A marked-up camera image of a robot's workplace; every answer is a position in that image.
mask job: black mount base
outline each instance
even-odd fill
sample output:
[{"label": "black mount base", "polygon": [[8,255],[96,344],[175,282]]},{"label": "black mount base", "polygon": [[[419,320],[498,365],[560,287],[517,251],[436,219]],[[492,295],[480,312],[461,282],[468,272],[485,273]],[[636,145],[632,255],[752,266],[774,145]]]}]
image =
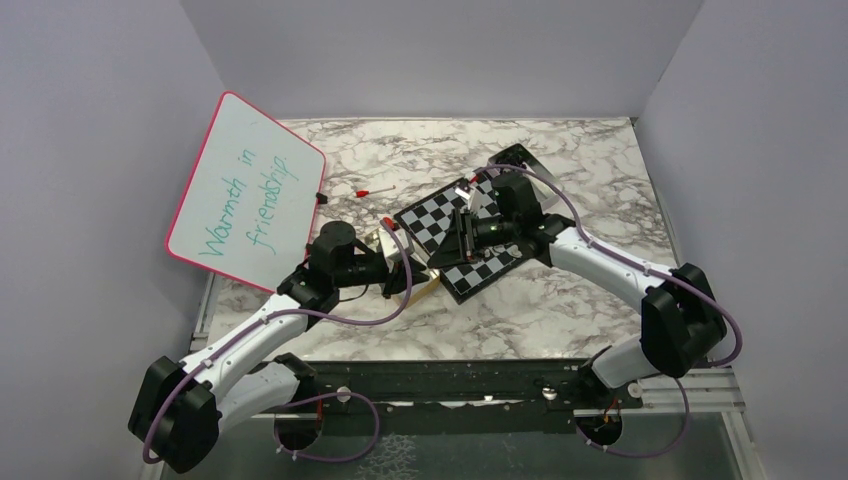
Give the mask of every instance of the black mount base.
[{"label": "black mount base", "polygon": [[[606,408],[615,393],[590,397],[577,369],[585,360],[486,360],[409,362],[311,362],[313,393],[341,387],[377,403],[380,432],[401,435],[543,432],[574,433],[574,410]],[[641,401],[619,395],[622,408]],[[400,402],[412,402],[403,406]],[[473,402],[452,407],[445,402]],[[277,408],[275,413],[294,413]],[[315,413],[317,407],[298,408]],[[320,428],[333,436],[368,436],[370,409],[351,399],[325,400]],[[300,422],[307,429],[313,426]]]}]

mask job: red marker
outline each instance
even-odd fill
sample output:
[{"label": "red marker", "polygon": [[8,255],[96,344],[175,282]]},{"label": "red marker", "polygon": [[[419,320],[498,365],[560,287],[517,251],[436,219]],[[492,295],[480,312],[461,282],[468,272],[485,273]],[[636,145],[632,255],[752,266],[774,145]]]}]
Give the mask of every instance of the red marker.
[{"label": "red marker", "polygon": [[366,195],[371,195],[372,193],[388,192],[389,190],[394,190],[395,188],[396,188],[396,185],[392,185],[389,188],[383,188],[383,189],[380,189],[380,190],[358,190],[356,192],[356,198],[362,198]]}]

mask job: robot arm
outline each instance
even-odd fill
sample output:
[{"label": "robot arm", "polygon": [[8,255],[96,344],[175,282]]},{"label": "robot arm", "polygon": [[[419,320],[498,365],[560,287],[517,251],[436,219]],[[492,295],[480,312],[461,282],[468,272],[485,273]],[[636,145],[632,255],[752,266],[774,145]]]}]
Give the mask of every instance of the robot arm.
[{"label": "robot arm", "polygon": [[[304,393],[300,390],[305,379],[315,372],[291,354],[251,371],[274,349],[326,317],[338,304],[339,288],[380,283],[388,297],[406,290],[407,278],[413,284],[427,281],[429,277],[421,273],[424,266],[408,258],[411,271],[407,275],[401,251],[409,252],[412,246],[406,235],[402,237],[403,241],[374,252],[356,239],[350,225],[324,225],[307,247],[307,262],[282,282],[258,312],[179,362],[167,357],[154,362],[145,373],[129,420],[130,431],[145,442],[145,453],[149,448],[177,473],[186,472],[209,453],[227,428]],[[355,248],[362,253],[355,253]]]},{"label": "robot arm", "polygon": [[[580,275],[639,311],[641,335],[602,350],[581,369],[578,388],[587,397],[603,397],[627,382],[657,373],[682,377],[726,335],[721,315],[678,285],[686,283],[712,298],[698,267],[651,264],[600,240],[590,237],[587,242],[574,221],[542,212],[530,181],[521,174],[502,173],[492,184],[500,215],[478,218],[467,209],[454,210],[451,227],[428,266],[471,263],[483,258],[489,247],[514,244],[522,256]],[[603,250],[643,268],[615,260]]]}]

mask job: screw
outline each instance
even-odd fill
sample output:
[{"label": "screw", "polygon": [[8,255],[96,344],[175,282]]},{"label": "screw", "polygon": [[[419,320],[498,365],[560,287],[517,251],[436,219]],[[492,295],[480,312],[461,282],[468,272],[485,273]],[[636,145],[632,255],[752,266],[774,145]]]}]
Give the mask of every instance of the screw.
[{"label": "screw", "polygon": [[[336,392],[338,392],[338,393],[350,393],[350,389],[345,387],[345,386],[341,386],[341,387],[339,387],[338,390],[336,390]],[[350,395],[339,395],[336,398],[342,403],[347,403],[347,402],[350,401]]]},{"label": "screw", "polygon": [[627,386],[627,393],[633,398],[642,398],[642,386],[638,383],[631,383]]},{"label": "screw", "polygon": [[542,396],[545,397],[545,400],[556,400],[556,390],[551,387],[545,387],[542,389]]}]

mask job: wire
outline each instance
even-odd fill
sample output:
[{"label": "wire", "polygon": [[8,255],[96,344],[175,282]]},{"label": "wire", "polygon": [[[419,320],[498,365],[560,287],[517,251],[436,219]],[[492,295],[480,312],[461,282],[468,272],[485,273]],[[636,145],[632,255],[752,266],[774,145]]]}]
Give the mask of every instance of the wire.
[{"label": "wire", "polygon": [[333,322],[343,323],[346,325],[359,325],[359,326],[375,326],[382,325],[384,323],[390,322],[394,320],[398,315],[400,315],[406,306],[409,304],[409,299],[412,296],[412,269],[409,263],[409,256],[406,254],[406,250],[403,248],[403,244],[401,244],[400,239],[397,237],[395,232],[386,224],[385,221],[380,221],[380,226],[383,227],[387,232],[389,232],[389,236],[392,237],[392,241],[397,245],[398,250],[400,250],[401,260],[403,261],[403,266],[406,274],[406,292],[404,293],[403,300],[401,300],[400,305],[398,305],[397,309],[390,313],[389,315],[378,319],[378,320],[351,320],[349,318],[339,317],[336,315],[331,315],[329,313],[319,312],[317,310],[308,310],[305,308],[291,308],[287,310],[279,310],[268,314],[265,318],[260,318],[255,322],[251,323],[244,329],[242,329],[238,334],[233,335],[227,343],[221,346],[217,351],[213,352],[209,357],[207,357],[204,361],[200,362],[194,370],[190,371],[182,380],[174,387],[174,390],[165,398],[165,401],[162,402],[162,406],[159,407],[159,411],[156,412],[156,415],[153,417],[153,422],[150,424],[150,428],[147,430],[147,435],[144,437],[144,447],[141,451],[141,456],[144,459],[145,463],[154,464],[162,461],[162,458],[153,458],[150,456],[150,451],[153,446],[153,437],[156,434],[156,431],[159,430],[159,424],[162,422],[162,418],[165,416],[165,412],[174,403],[177,395],[185,388],[188,383],[194,379],[200,372],[205,368],[209,368],[212,366],[212,363],[221,357],[227,350],[233,347],[236,343],[240,342],[244,337],[248,336],[251,332],[256,330],[257,328],[267,325],[271,320],[282,317],[284,315],[309,315],[318,318],[323,318],[325,320],[330,320]]},{"label": "wire", "polygon": [[691,423],[691,414],[689,412],[689,396],[686,395],[686,389],[683,388],[683,384],[680,383],[680,380],[678,380],[676,378],[672,378],[672,380],[674,380],[674,383],[677,384],[677,388],[680,389],[680,395],[683,397],[683,410],[684,410],[683,426],[680,428],[680,432],[677,434],[677,436],[674,438],[674,440],[672,440],[671,443],[669,443],[665,447],[663,447],[663,448],[661,448],[661,449],[659,449],[655,452],[647,452],[647,453],[624,452],[624,451],[621,451],[621,450],[617,450],[615,448],[609,448],[606,445],[598,445],[597,443],[593,442],[592,440],[589,440],[589,437],[587,437],[586,434],[583,433],[583,430],[581,430],[579,428],[577,429],[577,433],[580,434],[580,436],[583,437],[584,440],[586,440],[586,445],[589,445],[590,447],[594,448],[595,450],[600,450],[604,453],[608,453],[608,454],[614,455],[616,457],[655,458],[655,457],[659,457],[660,455],[665,455],[666,453],[674,450],[675,448],[677,448],[678,445],[680,445],[680,442],[683,440],[683,437],[686,436],[686,432],[689,431],[689,424]]},{"label": "wire", "polygon": [[368,293],[368,287],[370,287],[370,286],[371,285],[365,285],[365,290],[363,290],[362,293],[360,293],[359,295],[357,295],[355,297],[350,297],[350,298],[345,298],[344,300],[339,300],[339,303],[352,302],[352,301],[354,301],[358,298],[362,298],[366,293]]},{"label": "wire", "polygon": [[371,435],[371,440],[368,441],[368,445],[365,446],[358,453],[353,455],[348,455],[347,457],[322,457],[319,455],[310,455],[308,453],[301,453],[300,450],[289,450],[286,448],[283,443],[280,441],[280,437],[277,434],[277,428],[274,427],[274,441],[277,442],[277,453],[286,452],[292,455],[292,460],[296,460],[298,458],[305,458],[307,460],[315,460],[316,462],[324,462],[324,463],[346,463],[351,462],[353,460],[359,459],[367,455],[371,450],[374,449],[374,446],[377,445],[377,440],[380,438],[380,414],[377,412],[377,406],[374,405],[374,402],[368,399],[365,395],[356,392],[332,392],[332,393],[324,393],[322,395],[316,395],[311,398],[307,398],[304,400],[299,400],[297,402],[287,403],[284,405],[285,407],[299,407],[301,405],[306,405],[307,403],[319,402],[323,401],[325,398],[335,398],[335,397],[353,397],[365,402],[368,405],[368,408],[371,409],[371,413],[374,415],[374,434]]},{"label": "wire", "polygon": [[625,265],[627,265],[631,268],[635,268],[637,270],[645,270],[645,273],[647,273],[648,275],[652,275],[654,277],[660,278],[660,279],[665,280],[667,282],[671,282],[671,283],[675,284],[677,287],[686,290],[687,292],[691,293],[692,295],[695,295],[696,297],[698,297],[698,299],[700,299],[701,301],[703,301],[707,305],[718,310],[718,312],[721,313],[721,315],[727,321],[727,324],[730,325],[730,329],[733,330],[733,336],[736,338],[736,344],[733,346],[733,351],[730,352],[730,354],[727,357],[722,358],[720,360],[707,362],[705,364],[705,366],[707,366],[707,367],[722,367],[722,366],[725,366],[725,365],[729,364],[730,362],[736,360],[736,357],[738,357],[739,353],[742,352],[742,330],[739,328],[739,324],[736,323],[736,320],[733,318],[733,316],[730,315],[730,312],[725,310],[721,305],[718,304],[718,302],[716,302],[713,298],[710,298],[710,296],[705,294],[704,292],[698,290],[697,288],[693,287],[692,285],[689,285],[688,283],[686,283],[686,282],[684,282],[684,281],[682,281],[682,280],[680,280],[676,277],[673,277],[673,276],[671,276],[667,273],[660,272],[658,270],[654,270],[653,268],[645,269],[645,266],[643,264],[636,262],[634,260],[631,260],[631,259],[625,257],[624,255],[619,254],[618,252],[610,250],[609,248],[605,247],[602,244],[593,243],[592,237],[590,237],[589,234],[587,234],[586,231],[583,230],[583,224],[580,221],[580,215],[577,213],[577,208],[575,208],[574,204],[571,202],[571,200],[568,199],[568,197],[565,195],[565,193],[563,193],[563,191],[559,187],[554,185],[553,182],[551,182],[550,180],[542,178],[540,175],[538,175],[538,174],[536,174],[536,173],[534,173],[530,170],[515,167],[515,166],[512,166],[512,165],[501,165],[501,164],[488,165],[488,166],[481,167],[481,168],[474,170],[474,173],[479,174],[480,172],[483,172],[483,171],[486,171],[486,170],[498,170],[498,169],[515,170],[517,172],[523,173],[524,175],[531,176],[531,177],[535,178],[536,180],[539,180],[540,182],[547,185],[548,188],[551,189],[551,191],[556,193],[557,196],[559,196],[559,198],[561,198],[562,201],[565,202],[565,205],[568,207],[568,209],[571,211],[571,215],[574,217],[574,224],[575,224],[575,228],[577,229],[577,233],[580,235],[580,238],[582,238],[583,241],[585,241],[587,244],[590,244],[592,248],[596,248],[599,252],[603,253],[604,255],[606,255],[606,256],[608,256],[608,257],[612,258],[613,260],[616,260],[620,263],[623,263],[623,264],[625,264]]}]

